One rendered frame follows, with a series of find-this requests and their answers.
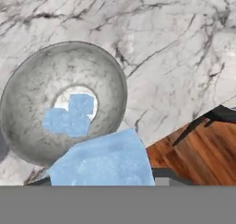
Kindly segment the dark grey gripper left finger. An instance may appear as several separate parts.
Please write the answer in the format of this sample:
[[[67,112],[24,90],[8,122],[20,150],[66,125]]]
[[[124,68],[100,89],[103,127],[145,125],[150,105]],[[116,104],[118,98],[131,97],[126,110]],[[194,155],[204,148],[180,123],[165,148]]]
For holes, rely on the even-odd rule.
[[[51,179],[44,177],[43,179],[37,180],[33,183],[28,183],[28,186],[51,186]]]

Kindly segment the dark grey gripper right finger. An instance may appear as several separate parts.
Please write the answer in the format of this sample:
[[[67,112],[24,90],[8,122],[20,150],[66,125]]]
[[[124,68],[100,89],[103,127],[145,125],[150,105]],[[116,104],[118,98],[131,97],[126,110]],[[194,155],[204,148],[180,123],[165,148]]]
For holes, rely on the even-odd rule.
[[[160,181],[167,181],[168,186],[194,185],[190,180],[179,177],[172,169],[153,168],[152,174],[157,186],[160,186]]]

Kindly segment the pale blue ice cube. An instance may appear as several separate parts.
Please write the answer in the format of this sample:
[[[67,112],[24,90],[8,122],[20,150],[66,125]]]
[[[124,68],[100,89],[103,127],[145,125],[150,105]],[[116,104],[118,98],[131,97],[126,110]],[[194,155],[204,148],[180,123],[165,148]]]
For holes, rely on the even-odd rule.
[[[51,133],[81,137],[88,133],[90,119],[84,112],[52,108],[45,113],[42,124]]]
[[[94,99],[88,94],[72,94],[70,96],[68,111],[71,114],[92,114]]]
[[[146,149],[133,129],[74,145],[48,172],[54,186],[155,185]]]

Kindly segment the grey marble bowl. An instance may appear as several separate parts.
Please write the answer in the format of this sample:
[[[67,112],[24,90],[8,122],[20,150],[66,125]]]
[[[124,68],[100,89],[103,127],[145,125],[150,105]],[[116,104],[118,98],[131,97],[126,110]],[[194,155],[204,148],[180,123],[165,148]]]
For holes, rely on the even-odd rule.
[[[98,103],[88,134],[48,132],[45,113],[76,87],[89,90]],[[110,53],[89,42],[58,42],[32,54],[8,79],[0,99],[0,131],[21,159],[50,166],[74,144],[117,131],[127,94],[124,71]]]

